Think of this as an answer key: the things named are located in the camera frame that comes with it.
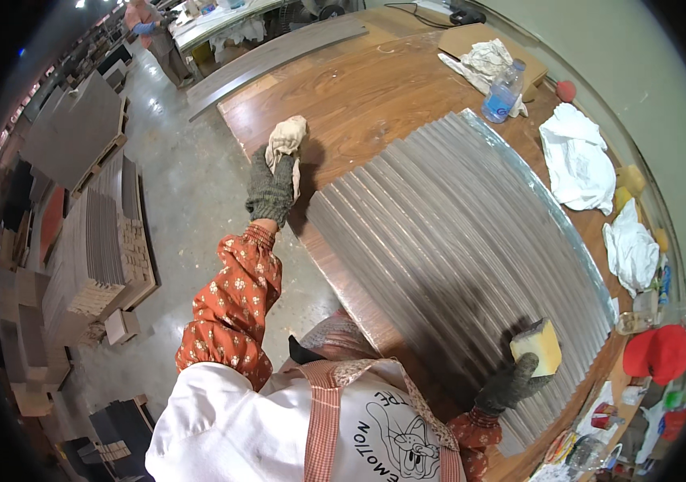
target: orange floral sleeve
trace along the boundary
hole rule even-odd
[[[461,461],[468,482],[482,480],[487,472],[488,459],[484,450],[501,441],[501,426],[497,417],[474,407],[471,412],[450,420],[447,424],[452,430],[461,449]]]
[[[175,357],[181,372],[197,362],[228,365],[259,390],[273,372],[262,349],[265,315],[281,294],[281,261],[274,236],[250,225],[225,236],[217,254],[224,267],[193,299],[193,321]]]

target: work table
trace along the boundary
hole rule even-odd
[[[421,10],[446,23],[444,15]],[[447,420],[458,413],[452,400],[406,347],[385,315],[346,272],[318,231],[305,221],[304,211],[313,192],[357,166],[367,163],[394,139],[448,112],[471,108],[480,113],[483,95],[437,57],[442,31],[419,23],[407,13],[376,8],[354,15],[369,34],[331,45],[297,59],[244,86],[225,98],[218,108],[245,157],[265,143],[273,127],[289,116],[308,120],[309,141],[303,148],[301,197],[290,213],[289,225],[308,249],[338,298],[360,329],[383,356],[396,356],[424,393],[434,413]],[[560,101],[546,83],[533,102],[529,117],[508,119],[493,128],[528,163],[548,188],[550,179],[541,150],[538,127]],[[202,116],[205,121],[209,112]],[[608,270],[602,226],[612,220],[598,210],[564,211],[578,230],[621,312],[632,300]],[[503,458],[489,450],[486,480],[525,480],[552,440],[578,415],[587,394],[597,383],[618,371],[627,337],[612,332],[586,379],[560,418],[521,454]],[[618,373],[614,382],[624,384]]]

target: glove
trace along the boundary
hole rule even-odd
[[[265,149],[267,145],[261,146],[252,155],[246,210],[250,213],[251,221],[266,217],[276,221],[279,227],[283,227],[293,202],[294,159],[292,156],[282,156],[275,174],[271,174],[265,162]]]
[[[477,408],[497,417],[506,408],[516,408],[517,402],[535,395],[554,378],[553,375],[531,378],[538,363],[538,355],[525,353],[516,366],[495,374],[474,400]]]

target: sponge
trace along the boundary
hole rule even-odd
[[[554,375],[557,367],[562,363],[562,351],[560,343],[557,342],[557,333],[554,331],[552,321],[548,318],[534,323],[528,331],[512,338],[509,348],[516,362],[525,353],[538,355],[539,364],[533,376]]]

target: red baseball cap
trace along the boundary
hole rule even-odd
[[[624,371],[629,376],[653,376],[661,386],[686,370],[686,330],[666,325],[632,338],[624,349]]]

